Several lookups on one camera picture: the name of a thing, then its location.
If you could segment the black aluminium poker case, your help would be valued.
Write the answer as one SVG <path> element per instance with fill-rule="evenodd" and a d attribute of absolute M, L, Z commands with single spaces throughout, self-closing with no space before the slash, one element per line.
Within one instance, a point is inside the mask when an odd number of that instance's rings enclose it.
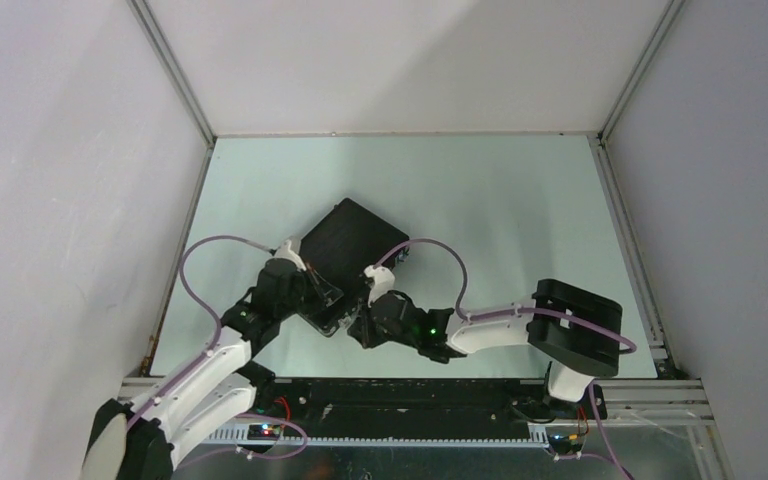
<path fill-rule="evenodd" d="M 337 310 L 301 317 L 321 335 L 333 336 L 368 293 L 364 269 L 408 239 L 406 232 L 356 201 L 342 199 L 302 237 L 300 255 L 342 289 L 344 299 Z"/>

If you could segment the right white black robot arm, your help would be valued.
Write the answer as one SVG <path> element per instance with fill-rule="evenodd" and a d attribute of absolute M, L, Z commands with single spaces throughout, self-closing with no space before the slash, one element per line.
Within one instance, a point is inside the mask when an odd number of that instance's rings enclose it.
<path fill-rule="evenodd" d="M 636 346 L 622 336 L 623 309 L 611 299 L 555 279 L 540 280 L 531 299 L 458 315 L 422 309 L 390 290 L 358 308 L 348 334 L 365 349 L 396 343 L 442 364 L 488 349 L 534 347 L 551 360 L 543 408 L 566 418 L 595 379 L 618 374 L 621 356 Z"/>

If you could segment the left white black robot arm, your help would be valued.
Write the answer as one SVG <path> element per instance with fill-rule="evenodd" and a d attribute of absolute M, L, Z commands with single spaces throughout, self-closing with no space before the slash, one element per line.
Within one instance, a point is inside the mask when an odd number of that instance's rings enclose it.
<path fill-rule="evenodd" d="M 97 410 L 81 478 L 169 479 L 227 421 L 271 412 L 275 388 L 240 369 L 278 336 L 284 320 L 316 315 L 341 296 L 304 263 L 268 260 L 198 354 L 144 393 Z"/>

